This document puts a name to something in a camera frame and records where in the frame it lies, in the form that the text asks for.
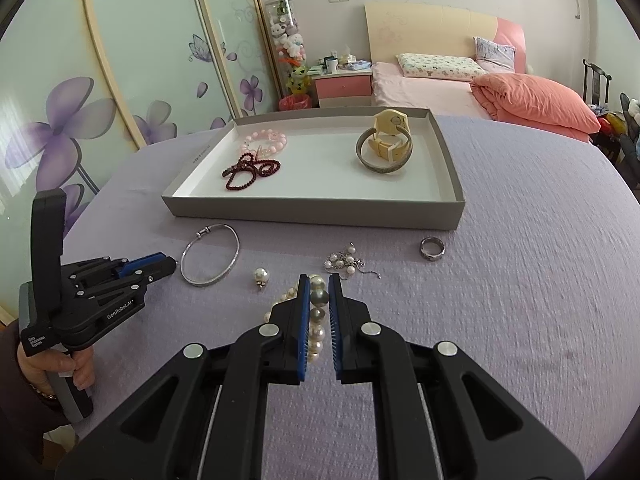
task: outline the silver bangle bracelet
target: silver bangle bracelet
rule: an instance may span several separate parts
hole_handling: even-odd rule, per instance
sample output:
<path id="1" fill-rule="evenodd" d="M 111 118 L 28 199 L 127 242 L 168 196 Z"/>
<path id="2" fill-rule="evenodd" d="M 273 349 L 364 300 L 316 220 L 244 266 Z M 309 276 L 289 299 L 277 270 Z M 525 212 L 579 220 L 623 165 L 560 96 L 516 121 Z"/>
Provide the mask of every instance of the silver bangle bracelet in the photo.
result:
<path id="1" fill-rule="evenodd" d="M 431 254 L 428 253 L 425 249 L 424 246 L 426 244 L 435 244 L 437 245 L 437 247 L 440 249 L 440 252 L 438 254 Z M 440 240 L 439 238 L 436 238 L 435 236 L 430 236 L 428 238 L 424 238 L 421 242 L 420 242 L 420 256 L 422 256 L 425 260 L 429 260 L 430 262 L 436 262 L 437 260 L 441 259 L 441 257 L 444 256 L 444 243 L 442 240 Z"/>
<path id="2" fill-rule="evenodd" d="M 364 158 L 362 157 L 362 153 L 361 153 L 362 146 L 365 140 L 367 140 L 370 136 L 372 136 L 376 132 L 376 129 L 370 128 L 360 136 L 360 138 L 358 139 L 358 142 L 356 142 L 356 155 L 358 156 L 358 159 L 360 160 L 360 162 L 365 168 L 371 171 L 375 171 L 376 173 L 393 173 L 394 171 L 397 171 L 400 168 L 402 168 L 407 163 L 407 161 L 409 160 L 409 157 L 411 156 L 414 150 L 414 143 L 411 139 L 411 134 L 407 130 L 405 130 L 402 126 L 396 126 L 396 129 L 400 134 L 406 137 L 406 141 L 407 141 L 406 150 L 400 160 L 394 162 L 389 166 L 375 166 L 370 162 L 367 162 L 366 160 L 364 160 Z"/>
<path id="3" fill-rule="evenodd" d="M 217 276 L 214 276 L 210 280 L 207 280 L 206 282 L 197 282 L 195 280 L 192 280 L 191 278 L 188 278 L 184 273 L 184 257 L 187 255 L 187 252 L 189 251 L 189 249 L 191 249 L 191 246 L 194 243 L 196 243 L 198 240 L 201 240 L 204 235 L 209 234 L 213 229 L 221 228 L 221 227 L 229 229 L 234 234 L 234 237 L 236 238 L 236 254 L 234 254 L 234 257 L 231 259 L 231 262 L 229 262 L 225 270 L 223 270 L 222 272 L 220 272 L 220 274 L 218 274 Z M 219 282 L 222 278 L 224 278 L 229 273 L 229 271 L 236 264 L 236 260 L 238 259 L 239 253 L 240 253 L 240 238 L 238 238 L 238 233 L 236 233 L 235 229 L 233 229 L 230 225 L 227 225 L 227 224 L 208 225 L 204 229 L 201 229 L 196 233 L 196 237 L 191 242 L 189 242 L 189 244 L 185 247 L 184 251 L 182 252 L 182 256 L 180 257 L 180 274 L 182 275 L 182 277 L 187 283 L 190 283 L 193 286 L 213 285 L 214 283 Z"/>

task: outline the orange comforter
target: orange comforter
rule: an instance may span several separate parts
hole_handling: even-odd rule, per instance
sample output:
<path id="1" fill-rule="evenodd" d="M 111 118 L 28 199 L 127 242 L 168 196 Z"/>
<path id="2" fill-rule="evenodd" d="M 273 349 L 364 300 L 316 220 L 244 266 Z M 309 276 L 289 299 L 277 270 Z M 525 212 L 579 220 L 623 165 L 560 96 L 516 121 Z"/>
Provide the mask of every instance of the orange comforter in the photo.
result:
<path id="1" fill-rule="evenodd" d="M 494 121 L 530 126 L 589 142 L 600 130 L 596 115 L 580 96 L 551 79 L 526 74 L 485 74 L 471 91 Z"/>

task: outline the purple flower decal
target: purple flower decal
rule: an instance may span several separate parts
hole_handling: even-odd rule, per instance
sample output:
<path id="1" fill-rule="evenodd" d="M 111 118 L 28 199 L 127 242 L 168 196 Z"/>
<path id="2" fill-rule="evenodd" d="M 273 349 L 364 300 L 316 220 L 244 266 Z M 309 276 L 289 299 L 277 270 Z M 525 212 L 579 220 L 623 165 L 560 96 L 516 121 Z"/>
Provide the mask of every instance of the purple flower decal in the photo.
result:
<path id="1" fill-rule="evenodd" d="M 189 61 L 192 61 L 193 58 L 196 58 L 201 61 L 206 61 L 207 63 L 213 63 L 209 45 L 200 36 L 196 34 L 193 35 L 193 43 L 189 44 L 189 48 L 191 49 Z"/>
<path id="2" fill-rule="evenodd" d="M 204 94 L 206 94 L 208 89 L 209 89 L 209 85 L 206 84 L 204 81 L 202 81 L 198 85 L 198 91 L 196 92 L 198 99 L 200 99 Z"/>
<path id="3" fill-rule="evenodd" d="M 226 58 L 229 61 L 236 61 L 238 60 L 238 54 L 236 54 L 235 52 L 229 52 L 228 54 L 226 53 L 226 46 L 225 46 L 225 42 L 222 42 L 222 45 L 220 45 L 220 47 L 222 48 L 222 55 L 226 55 Z"/>
<path id="4" fill-rule="evenodd" d="M 36 173 L 36 190 L 53 189 L 64 184 L 76 171 L 87 186 L 98 188 L 82 167 L 78 139 L 103 136 L 116 114 L 113 99 L 98 99 L 82 107 L 94 87 L 90 77 L 75 77 L 57 85 L 47 97 L 47 123 L 25 124 L 9 141 L 4 164 L 19 168 L 42 152 Z"/>
<path id="5" fill-rule="evenodd" d="M 244 98 L 244 108 L 255 113 L 255 102 L 262 101 L 262 89 L 258 88 L 258 78 L 252 75 L 250 83 L 246 79 L 242 79 L 240 82 L 240 91 L 246 95 Z"/>
<path id="6" fill-rule="evenodd" d="M 70 184 L 69 186 L 63 187 L 62 191 L 66 193 L 64 231 L 64 236 L 66 236 L 89 203 L 87 202 L 80 205 L 82 196 L 84 195 L 84 186 L 82 184 Z"/>
<path id="7" fill-rule="evenodd" d="M 133 118 L 147 144 L 174 139 L 178 134 L 175 123 L 165 122 L 171 114 L 171 105 L 164 101 L 153 101 L 146 111 L 146 121 L 137 115 Z"/>
<path id="8" fill-rule="evenodd" d="M 218 128 L 224 128 L 225 126 L 226 121 L 222 117 L 216 117 L 215 119 L 213 119 L 209 130 L 217 130 Z"/>

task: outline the gray tray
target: gray tray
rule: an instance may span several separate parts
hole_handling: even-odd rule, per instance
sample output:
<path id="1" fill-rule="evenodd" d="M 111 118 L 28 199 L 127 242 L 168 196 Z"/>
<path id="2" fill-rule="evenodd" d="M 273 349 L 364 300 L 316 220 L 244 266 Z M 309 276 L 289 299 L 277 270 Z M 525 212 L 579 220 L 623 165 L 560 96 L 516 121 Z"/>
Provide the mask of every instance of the gray tray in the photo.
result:
<path id="1" fill-rule="evenodd" d="M 162 198 L 175 216 L 351 226 L 453 230 L 465 199 L 440 127 L 428 109 L 409 116 L 414 152 L 395 173 L 377 174 L 357 159 L 358 136 L 386 108 L 313 108 L 231 121 L 194 154 Z M 255 130 L 287 134 L 280 171 L 242 191 L 225 189 L 240 139 Z M 363 156 L 380 159 L 365 144 Z M 242 184 L 244 176 L 236 177 Z"/>

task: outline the pink nightstand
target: pink nightstand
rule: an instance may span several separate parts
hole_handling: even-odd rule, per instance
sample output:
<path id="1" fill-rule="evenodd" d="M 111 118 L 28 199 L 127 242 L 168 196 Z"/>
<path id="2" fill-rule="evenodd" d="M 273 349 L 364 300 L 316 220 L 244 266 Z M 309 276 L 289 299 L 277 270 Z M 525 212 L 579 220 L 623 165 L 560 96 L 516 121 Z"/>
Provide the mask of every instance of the pink nightstand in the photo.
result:
<path id="1" fill-rule="evenodd" d="M 338 70 L 312 76 L 321 108 L 371 106 L 371 70 Z"/>

